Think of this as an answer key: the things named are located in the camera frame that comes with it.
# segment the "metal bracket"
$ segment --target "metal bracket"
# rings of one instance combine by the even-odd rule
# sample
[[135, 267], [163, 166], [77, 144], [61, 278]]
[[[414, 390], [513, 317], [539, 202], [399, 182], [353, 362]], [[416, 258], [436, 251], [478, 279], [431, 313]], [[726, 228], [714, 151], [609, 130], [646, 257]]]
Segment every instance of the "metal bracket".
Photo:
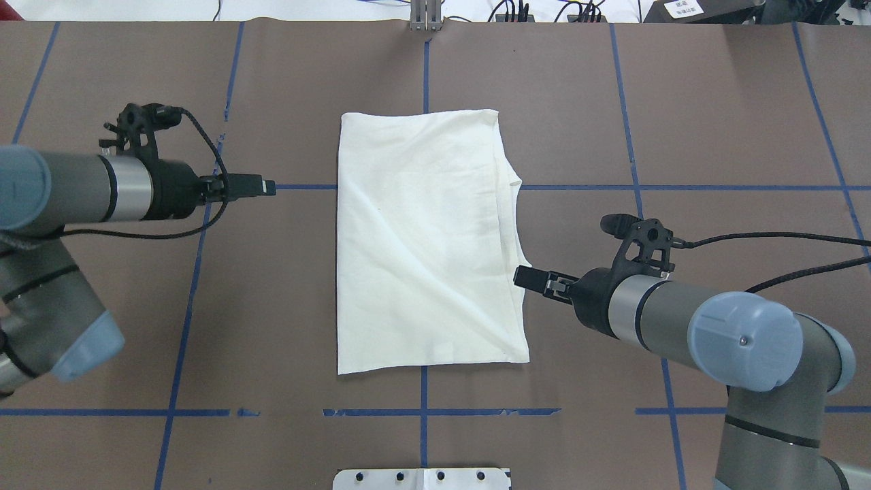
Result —
[[412, 31], [440, 31], [443, 20], [442, 0], [411, 0]]
[[510, 475], [503, 468], [343, 470], [333, 490], [510, 490]]

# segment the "white floor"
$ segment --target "white floor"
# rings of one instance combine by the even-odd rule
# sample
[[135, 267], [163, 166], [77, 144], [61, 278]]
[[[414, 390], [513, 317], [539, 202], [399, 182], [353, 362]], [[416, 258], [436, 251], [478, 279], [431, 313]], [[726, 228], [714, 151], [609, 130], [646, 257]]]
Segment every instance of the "white floor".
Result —
[[[212, 20], [218, 0], [8, 0], [28, 20], [184, 21]], [[398, 0], [223, 0], [219, 20], [274, 17], [284, 20], [378, 20], [408, 18], [409, 6]], [[445, 0], [444, 16], [485, 21], [498, 0]], [[646, 13], [652, 0], [641, 0]], [[532, 0], [530, 13], [538, 22], [552, 22], [563, 7], [560, 0]], [[611, 22], [638, 22], [637, 0], [605, 0], [602, 11]], [[574, 12], [570, 7], [566, 13]], [[844, 18], [871, 25], [867, 10], [841, 9]], [[560, 19], [565, 22], [565, 15]]]

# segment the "white towel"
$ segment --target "white towel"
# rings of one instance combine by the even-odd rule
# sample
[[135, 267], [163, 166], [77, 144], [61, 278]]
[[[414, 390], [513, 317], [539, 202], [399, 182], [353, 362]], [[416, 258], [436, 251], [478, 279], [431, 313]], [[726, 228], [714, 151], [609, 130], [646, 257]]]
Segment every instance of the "white towel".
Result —
[[520, 183], [496, 111], [342, 116], [339, 374], [529, 362]]

